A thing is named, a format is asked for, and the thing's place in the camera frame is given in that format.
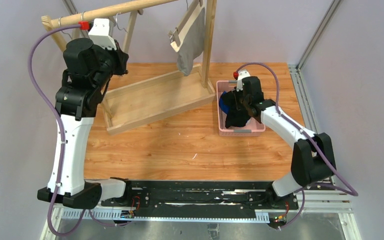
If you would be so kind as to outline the wooden clip hanger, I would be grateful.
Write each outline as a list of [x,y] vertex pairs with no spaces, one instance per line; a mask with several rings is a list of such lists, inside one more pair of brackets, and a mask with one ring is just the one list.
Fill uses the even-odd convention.
[[89,39],[89,31],[91,29],[91,22],[84,19],[85,11],[80,14],[80,27],[75,28],[72,33],[72,39],[87,38]]

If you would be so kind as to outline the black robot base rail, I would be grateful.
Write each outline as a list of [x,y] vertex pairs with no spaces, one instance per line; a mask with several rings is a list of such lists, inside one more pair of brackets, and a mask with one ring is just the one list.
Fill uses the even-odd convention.
[[270,222],[299,209],[290,193],[276,197],[269,181],[133,180],[124,197],[100,201],[86,218],[122,221]]

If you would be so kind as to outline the blue white underwear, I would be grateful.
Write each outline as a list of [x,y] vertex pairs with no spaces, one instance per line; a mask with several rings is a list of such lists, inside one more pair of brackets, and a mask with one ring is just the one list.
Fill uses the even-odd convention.
[[220,110],[225,113],[226,115],[229,113],[229,110],[230,110],[230,107],[225,104],[224,100],[223,100],[223,96],[226,94],[227,92],[226,91],[223,91],[218,99],[218,106],[220,108]]

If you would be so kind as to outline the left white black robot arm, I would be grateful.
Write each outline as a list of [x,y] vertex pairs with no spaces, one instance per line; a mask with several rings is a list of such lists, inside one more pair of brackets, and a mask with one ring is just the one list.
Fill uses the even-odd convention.
[[99,202],[125,200],[131,182],[125,178],[85,179],[84,163],[89,134],[112,76],[128,73],[129,56],[117,41],[110,45],[89,38],[70,41],[63,52],[66,69],[52,108],[57,116],[57,137],[52,174],[37,198],[73,209],[94,209]]

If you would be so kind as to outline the black underwear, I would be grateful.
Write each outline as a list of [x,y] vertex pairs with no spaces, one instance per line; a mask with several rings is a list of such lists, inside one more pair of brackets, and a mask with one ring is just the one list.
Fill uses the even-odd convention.
[[229,91],[223,96],[224,103],[229,106],[229,112],[226,115],[224,126],[230,127],[245,127],[250,120],[250,116],[245,109],[237,109],[235,106],[234,94]]

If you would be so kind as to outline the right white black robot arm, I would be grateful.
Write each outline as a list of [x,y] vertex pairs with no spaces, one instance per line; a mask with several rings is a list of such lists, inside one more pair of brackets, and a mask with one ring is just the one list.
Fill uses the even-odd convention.
[[290,171],[270,184],[266,201],[277,202],[334,175],[336,164],[330,136],[306,129],[285,114],[274,100],[265,98],[258,77],[238,77],[232,92],[239,110],[269,127],[292,148]]

